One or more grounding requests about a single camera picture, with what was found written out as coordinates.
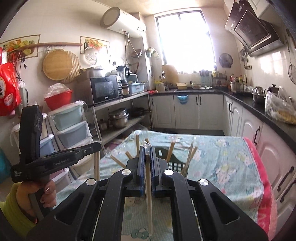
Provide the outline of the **yellow green sleeve forearm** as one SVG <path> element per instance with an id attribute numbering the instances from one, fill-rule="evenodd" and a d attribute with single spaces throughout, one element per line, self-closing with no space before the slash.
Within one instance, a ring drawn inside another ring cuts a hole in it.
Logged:
<path id="1" fill-rule="evenodd" d="M 20 185 L 20 183 L 13 184 L 5 202 L 1 202 L 1 210 L 13 230 L 21 238 L 26 238 L 28 232 L 36 226 L 38 220 L 36 217 L 25 213 L 19 207 L 16 200 L 16 192 Z"/>

